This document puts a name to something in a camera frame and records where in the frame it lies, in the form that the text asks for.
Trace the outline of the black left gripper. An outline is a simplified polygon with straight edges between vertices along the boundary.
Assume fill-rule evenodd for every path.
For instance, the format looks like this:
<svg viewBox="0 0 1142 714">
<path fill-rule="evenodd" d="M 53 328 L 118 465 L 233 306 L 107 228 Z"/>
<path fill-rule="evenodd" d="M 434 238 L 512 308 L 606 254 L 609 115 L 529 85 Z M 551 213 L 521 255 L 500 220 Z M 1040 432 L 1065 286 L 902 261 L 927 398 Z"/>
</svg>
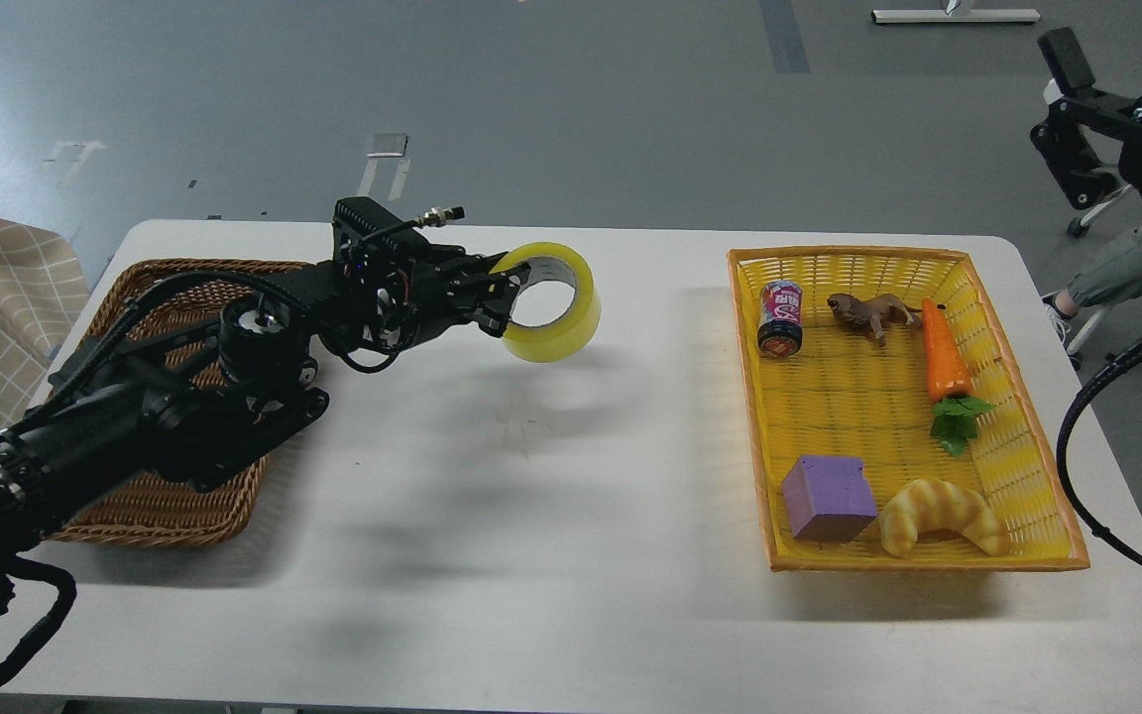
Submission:
<svg viewBox="0 0 1142 714">
<path fill-rule="evenodd" d="M 423 252 L 375 249 L 378 298 L 373 343 L 380 348 L 411 348 L 463 324 L 476 324 L 489 337 L 502 338 L 530 273 L 529 259 L 517 254 L 471 256 L 463 248 Z"/>
</svg>

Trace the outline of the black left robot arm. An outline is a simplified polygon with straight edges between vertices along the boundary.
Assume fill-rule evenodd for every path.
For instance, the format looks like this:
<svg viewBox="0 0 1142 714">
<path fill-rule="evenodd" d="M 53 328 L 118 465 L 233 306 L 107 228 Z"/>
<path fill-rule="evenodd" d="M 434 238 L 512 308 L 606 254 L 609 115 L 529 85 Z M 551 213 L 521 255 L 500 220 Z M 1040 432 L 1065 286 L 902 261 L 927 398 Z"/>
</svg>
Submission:
<svg viewBox="0 0 1142 714">
<path fill-rule="evenodd" d="M 313 384 L 312 342 L 373 374 L 457 324 L 502 337 L 534 284 L 534 258 L 471 256 L 424 236 L 459 218 L 461 207 L 400 220 L 372 199 L 345 198 L 329 259 L 164 276 L 78 345 L 53 374 L 50 398 L 0 430 L 0 616 L 17 580 L 57 593 L 0 663 L 0 685 L 75 604 L 75 578 L 26 551 L 142 473 L 210 492 L 317 422 L 330 398 Z M 381 366 L 359 363 L 357 351 Z"/>
</svg>

